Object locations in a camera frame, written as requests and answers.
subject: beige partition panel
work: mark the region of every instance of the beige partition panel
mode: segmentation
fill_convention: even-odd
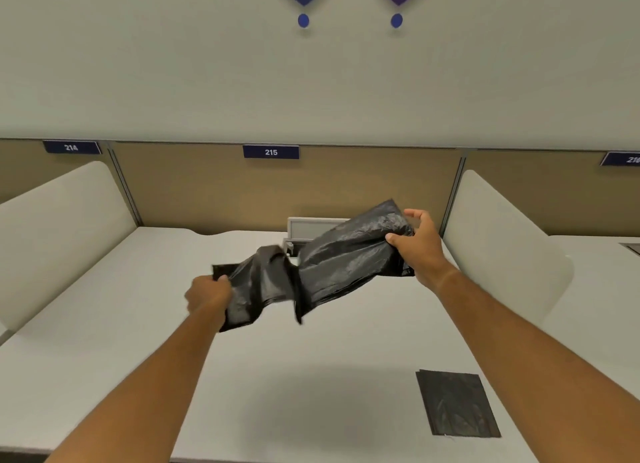
[[[300,160],[246,160],[240,145],[114,146],[144,225],[212,234],[286,231],[289,216],[351,217],[393,198],[441,223],[456,150],[301,147]]]
[[[465,164],[548,234],[640,235],[640,168],[604,152],[473,151]]]
[[[91,161],[109,167],[124,196],[109,153],[104,145],[100,148],[101,155],[51,154],[39,140],[0,140],[0,204]]]

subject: forearm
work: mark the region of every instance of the forearm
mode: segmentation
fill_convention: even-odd
[[[541,463],[630,462],[640,402],[462,273],[436,294]]]
[[[216,334],[213,307],[189,315],[64,440],[47,463],[166,463]]]

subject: garbage bag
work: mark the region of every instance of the garbage bag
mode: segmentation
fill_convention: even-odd
[[[280,246],[261,247],[238,265],[214,266],[227,274],[233,295],[221,331],[256,321],[271,303],[292,300],[299,323],[316,307],[361,287],[373,277],[413,276],[385,235],[413,235],[393,200],[344,222],[300,249],[294,266]]]

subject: white divider panel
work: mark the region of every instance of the white divider panel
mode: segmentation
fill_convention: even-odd
[[[460,269],[540,325],[573,279],[573,263],[476,172],[462,176],[444,242]]]
[[[20,329],[135,228],[99,161],[0,205],[0,323]]]

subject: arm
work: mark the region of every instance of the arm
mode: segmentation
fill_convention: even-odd
[[[425,211],[413,237],[389,234],[440,299],[541,463],[638,461],[640,401],[469,280],[443,255]]]
[[[189,316],[73,430],[47,463],[166,463],[213,337],[225,321],[229,281],[193,280]]]

